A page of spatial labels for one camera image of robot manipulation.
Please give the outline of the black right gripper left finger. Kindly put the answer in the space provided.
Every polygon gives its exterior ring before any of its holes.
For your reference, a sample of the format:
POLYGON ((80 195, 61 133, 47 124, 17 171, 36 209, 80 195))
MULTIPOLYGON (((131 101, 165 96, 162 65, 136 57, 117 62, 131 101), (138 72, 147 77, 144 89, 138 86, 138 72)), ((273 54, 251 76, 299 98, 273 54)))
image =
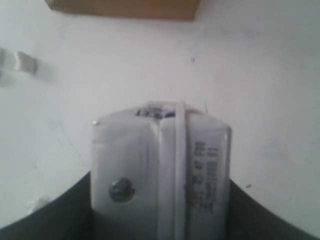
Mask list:
POLYGON ((93 240, 91 173, 41 209, 0 229, 2 240, 93 240))

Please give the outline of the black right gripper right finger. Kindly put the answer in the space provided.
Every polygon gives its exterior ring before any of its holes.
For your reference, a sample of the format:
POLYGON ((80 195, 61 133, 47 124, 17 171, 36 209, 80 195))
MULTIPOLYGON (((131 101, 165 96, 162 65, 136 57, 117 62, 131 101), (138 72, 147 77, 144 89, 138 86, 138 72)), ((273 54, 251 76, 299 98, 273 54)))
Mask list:
POLYGON ((316 240, 317 237, 281 219, 230 181, 226 240, 316 240))

